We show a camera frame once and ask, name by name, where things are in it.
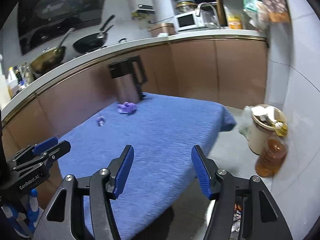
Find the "blue gripper pad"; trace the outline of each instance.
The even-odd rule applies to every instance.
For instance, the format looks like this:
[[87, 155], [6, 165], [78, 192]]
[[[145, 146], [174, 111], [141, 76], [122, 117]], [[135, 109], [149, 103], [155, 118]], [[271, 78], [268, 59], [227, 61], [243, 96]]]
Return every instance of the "blue gripper pad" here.
[[133, 158], [134, 158], [134, 150], [133, 150], [133, 147], [130, 146], [115, 178], [115, 188], [113, 190], [113, 195], [115, 198], [118, 198], [119, 195], [123, 192], [124, 185], [127, 181], [127, 178], [133, 163]]
[[196, 146], [193, 146], [191, 150], [191, 160], [193, 163], [193, 167], [196, 170], [196, 174], [198, 177], [198, 181], [202, 190], [202, 193], [211, 200], [213, 197], [213, 192], [210, 188], [210, 176], [209, 173], [204, 166], [204, 163], [201, 159], [200, 154], [198, 153]]
[[49, 150], [51, 147], [57, 144], [58, 144], [58, 139], [56, 137], [51, 137], [46, 141], [36, 145], [35, 148], [33, 149], [33, 154], [40, 155], [41, 153], [44, 153], [46, 150]]

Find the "blue table cloth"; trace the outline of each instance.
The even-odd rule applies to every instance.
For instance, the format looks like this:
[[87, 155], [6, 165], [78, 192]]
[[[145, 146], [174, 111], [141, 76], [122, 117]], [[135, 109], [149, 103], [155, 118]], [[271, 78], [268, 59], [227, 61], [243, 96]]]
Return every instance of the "blue table cloth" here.
[[[105, 124], [97, 125], [104, 116]], [[208, 155], [218, 133], [236, 122], [221, 104], [146, 94], [136, 113], [119, 114], [113, 103], [65, 134], [71, 151], [59, 159], [62, 177], [90, 176], [134, 148], [134, 160], [123, 193], [111, 201], [122, 240], [132, 238], [168, 208], [195, 178], [191, 149], [199, 144]], [[92, 233], [89, 199], [85, 223]]]

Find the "purple glove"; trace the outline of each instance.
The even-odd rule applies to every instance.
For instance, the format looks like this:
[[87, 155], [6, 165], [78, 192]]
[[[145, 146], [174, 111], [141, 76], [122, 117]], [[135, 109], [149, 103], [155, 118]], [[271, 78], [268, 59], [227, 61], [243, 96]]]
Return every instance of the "purple glove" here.
[[118, 112], [120, 114], [133, 114], [137, 110], [137, 105], [134, 103], [125, 102], [123, 105], [118, 104]]

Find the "electric kettle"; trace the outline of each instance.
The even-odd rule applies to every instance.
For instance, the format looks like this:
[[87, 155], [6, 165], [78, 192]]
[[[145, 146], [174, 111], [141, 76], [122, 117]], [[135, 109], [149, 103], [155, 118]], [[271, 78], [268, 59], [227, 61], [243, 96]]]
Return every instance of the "electric kettle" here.
[[[138, 64], [141, 81], [138, 80], [133, 63]], [[116, 96], [119, 104], [124, 102], [138, 103], [144, 98], [141, 86], [148, 79], [140, 56], [134, 56], [108, 65], [111, 78], [116, 87]]]

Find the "frying pan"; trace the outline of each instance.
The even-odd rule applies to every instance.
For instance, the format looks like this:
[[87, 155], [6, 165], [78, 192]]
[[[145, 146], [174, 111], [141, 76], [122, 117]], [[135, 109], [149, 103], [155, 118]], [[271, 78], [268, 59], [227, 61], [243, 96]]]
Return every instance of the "frying pan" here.
[[66, 52], [66, 47], [62, 46], [62, 44], [65, 41], [65, 39], [69, 36], [69, 34], [74, 30], [74, 28], [69, 29], [67, 33], [63, 36], [58, 47], [49, 50], [44, 50], [43, 53], [31, 63], [31, 68], [34, 71], [35, 76], [37, 78], [61, 64], [64, 54]]
[[80, 54], [85, 54], [87, 52], [91, 52], [101, 48], [108, 38], [107, 32], [113, 27], [113, 25], [111, 25], [105, 31], [104, 29], [106, 28], [107, 24], [111, 20], [113, 20], [114, 17], [115, 15], [113, 14], [108, 18], [108, 20], [106, 20], [104, 25], [99, 29], [99, 33], [90, 34], [76, 41], [73, 44], [73, 48], [76, 50], [76, 52]]

